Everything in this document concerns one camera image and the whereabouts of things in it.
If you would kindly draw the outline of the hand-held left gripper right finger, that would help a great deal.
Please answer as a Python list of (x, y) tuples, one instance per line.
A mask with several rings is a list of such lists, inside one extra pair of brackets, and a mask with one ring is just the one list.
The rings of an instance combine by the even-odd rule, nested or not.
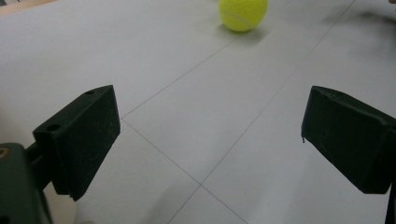
[(362, 192), (388, 191), (396, 161), (395, 118), (343, 92), (314, 86), (302, 138)]

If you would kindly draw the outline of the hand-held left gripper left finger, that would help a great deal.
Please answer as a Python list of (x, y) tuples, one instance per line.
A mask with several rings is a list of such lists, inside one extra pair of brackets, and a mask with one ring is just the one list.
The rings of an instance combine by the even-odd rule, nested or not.
[(28, 147), (37, 186), (80, 199), (120, 134), (111, 85), (82, 93), (33, 131)]

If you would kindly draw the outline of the yellow tennis ball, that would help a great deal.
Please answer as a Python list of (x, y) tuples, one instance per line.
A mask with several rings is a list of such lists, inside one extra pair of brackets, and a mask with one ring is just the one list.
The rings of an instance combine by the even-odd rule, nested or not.
[(236, 32), (246, 32), (257, 27), (267, 8), (268, 0), (219, 0), (222, 23)]

